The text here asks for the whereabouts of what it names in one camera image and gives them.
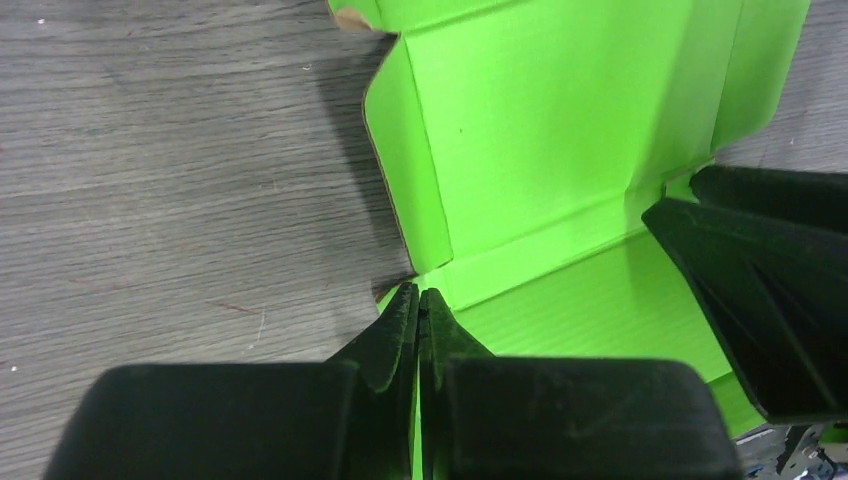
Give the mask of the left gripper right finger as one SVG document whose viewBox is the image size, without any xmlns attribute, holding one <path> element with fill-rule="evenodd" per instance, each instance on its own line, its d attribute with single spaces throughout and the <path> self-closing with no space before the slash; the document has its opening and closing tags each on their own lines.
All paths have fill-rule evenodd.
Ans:
<svg viewBox="0 0 848 480">
<path fill-rule="evenodd" d="M 504 357 L 436 289 L 419 305 L 426 479 L 728 479 L 709 387 L 669 360 Z"/>
</svg>

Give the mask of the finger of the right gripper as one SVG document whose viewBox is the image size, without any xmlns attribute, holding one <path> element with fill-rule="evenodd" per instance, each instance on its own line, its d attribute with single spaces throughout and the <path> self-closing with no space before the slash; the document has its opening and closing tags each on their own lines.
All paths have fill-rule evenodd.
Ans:
<svg viewBox="0 0 848 480">
<path fill-rule="evenodd" d="M 845 173 L 711 165 L 689 186 L 703 207 L 847 233 Z"/>
<path fill-rule="evenodd" d="M 642 220 L 767 421 L 846 421 L 846 235 L 677 199 Z"/>
</svg>

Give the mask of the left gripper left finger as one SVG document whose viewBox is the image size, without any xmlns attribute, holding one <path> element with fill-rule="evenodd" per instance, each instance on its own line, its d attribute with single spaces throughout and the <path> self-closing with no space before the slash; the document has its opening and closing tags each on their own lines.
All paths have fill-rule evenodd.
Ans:
<svg viewBox="0 0 848 480">
<path fill-rule="evenodd" d="M 408 479 L 419 291 L 322 362 L 133 364 L 105 371 L 49 479 Z"/>
</svg>

